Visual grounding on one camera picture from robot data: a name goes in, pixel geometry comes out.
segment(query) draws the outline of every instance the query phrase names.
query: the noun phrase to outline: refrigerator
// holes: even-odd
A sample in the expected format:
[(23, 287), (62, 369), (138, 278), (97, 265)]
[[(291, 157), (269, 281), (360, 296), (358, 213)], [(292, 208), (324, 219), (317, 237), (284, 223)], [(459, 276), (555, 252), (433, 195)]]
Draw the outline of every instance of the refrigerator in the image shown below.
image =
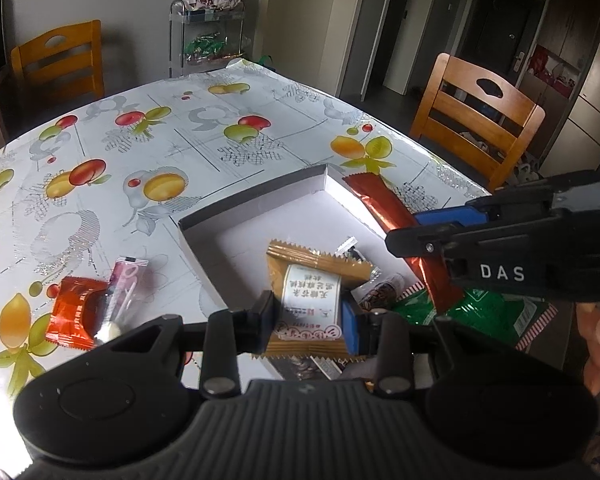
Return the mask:
[(540, 167), (542, 176), (600, 168), (600, 39), (569, 117)]

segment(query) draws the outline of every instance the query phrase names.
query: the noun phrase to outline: fruit-patterned tablecloth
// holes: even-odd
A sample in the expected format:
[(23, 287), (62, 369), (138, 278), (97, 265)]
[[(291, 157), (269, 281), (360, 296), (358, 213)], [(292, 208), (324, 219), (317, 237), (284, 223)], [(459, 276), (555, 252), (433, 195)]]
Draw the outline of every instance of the fruit-patterned tablecloth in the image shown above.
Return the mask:
[[(238, 60), (151, 83), (43, 124), (0, 151), (0, 468), (30, 462), (13, 397), (77, 351), (44, 341), (62, 277), (107, 280), (119, 256), (150, 261), (138, 324), (216, 309), (178, 244), (189, 212), (313, 164), (373, 171), (412, 211), (485, 191), (406, 136), (344, 102)], [(197, 386), (198, 368), (183, 381)], [(270, 377), (240, 358), (243, 383)]]

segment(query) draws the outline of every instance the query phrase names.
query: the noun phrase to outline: human hand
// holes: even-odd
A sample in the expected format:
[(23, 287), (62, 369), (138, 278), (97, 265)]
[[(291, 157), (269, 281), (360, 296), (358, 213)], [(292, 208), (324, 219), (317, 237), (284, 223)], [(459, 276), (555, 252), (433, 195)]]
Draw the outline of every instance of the human hand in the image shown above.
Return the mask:
[(589, 359), (584, 366), (584, 384), (593, 395), (600, 392), (600, 309), (595, 303), (577, 303), (580, 335), (587, 340)]

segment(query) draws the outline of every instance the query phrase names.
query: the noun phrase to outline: door handle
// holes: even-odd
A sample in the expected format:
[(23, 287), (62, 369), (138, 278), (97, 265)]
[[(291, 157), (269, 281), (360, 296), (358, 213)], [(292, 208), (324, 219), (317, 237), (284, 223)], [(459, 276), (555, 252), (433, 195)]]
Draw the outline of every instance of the door handle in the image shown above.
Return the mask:
[(522, 65), (522, 62), (525, 60), (525, 53), (520, 51), (520, 54), (518, 54), (518, 56), (516, 57), (516, 62), (513, 65), (513, 72), (517, 72), (518, 70), (520, 70), (520, 66)]

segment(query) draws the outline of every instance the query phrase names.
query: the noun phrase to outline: white box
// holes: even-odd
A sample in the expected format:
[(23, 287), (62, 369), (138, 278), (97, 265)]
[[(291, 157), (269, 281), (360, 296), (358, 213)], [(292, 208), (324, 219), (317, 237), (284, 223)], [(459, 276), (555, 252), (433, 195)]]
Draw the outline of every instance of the white box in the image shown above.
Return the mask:
[(180, 240), (211, 298), (230, 310), (250, 308), (270, 289), (265, 254), (273, 239), (335, 252), (349, 236), (382, 271), (418, 280), (384, 246), (384, 231), (329, 164), (280, 176), (180, 220)]

